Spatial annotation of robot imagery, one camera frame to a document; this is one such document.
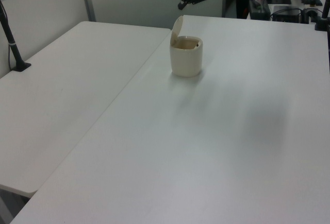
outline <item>cup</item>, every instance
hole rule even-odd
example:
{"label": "cup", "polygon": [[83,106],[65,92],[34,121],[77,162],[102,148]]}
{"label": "cup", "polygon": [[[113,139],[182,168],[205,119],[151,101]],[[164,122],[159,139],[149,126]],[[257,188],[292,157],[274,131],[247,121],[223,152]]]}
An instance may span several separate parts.
{"label": "cup", "polygon": [[198,37],[179,37],[182,24],[183,16],[180,16],[172,29],[170,43],[172,72],[177,76],[193,77],[202,69],[203,41]]}

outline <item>table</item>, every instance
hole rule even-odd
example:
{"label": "table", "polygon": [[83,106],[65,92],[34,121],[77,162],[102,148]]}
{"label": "table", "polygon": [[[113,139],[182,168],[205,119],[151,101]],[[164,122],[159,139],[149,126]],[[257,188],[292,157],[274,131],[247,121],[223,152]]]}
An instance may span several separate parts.
{"label": "table", "polygon": [[181,35],[202,72],[171,74],[168,35],[12,224],[330,222],[326,33],[184,16]]}
{"label": "table", "polygon": [[0,79],[0,188],[31,197],[169,31],[82,22]]}

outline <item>white partition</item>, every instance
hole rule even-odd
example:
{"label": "white partition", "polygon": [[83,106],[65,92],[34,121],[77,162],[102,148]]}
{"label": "white partition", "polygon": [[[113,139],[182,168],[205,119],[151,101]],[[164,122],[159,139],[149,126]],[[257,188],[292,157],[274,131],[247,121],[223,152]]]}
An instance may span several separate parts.
{"label": "white partition", "polygon": [[[84,0],[4,0],[3,4],[23,60],[88,20]],[[8,42],[0,27],[0,78],[9,72],[7,57]]]}
{"label": "white partition", "polygon": [[221,16],[222,0],[189,5],[183,11],[180,0],[92,0],[96,20],[140,26],[172,28],[183,14]]}

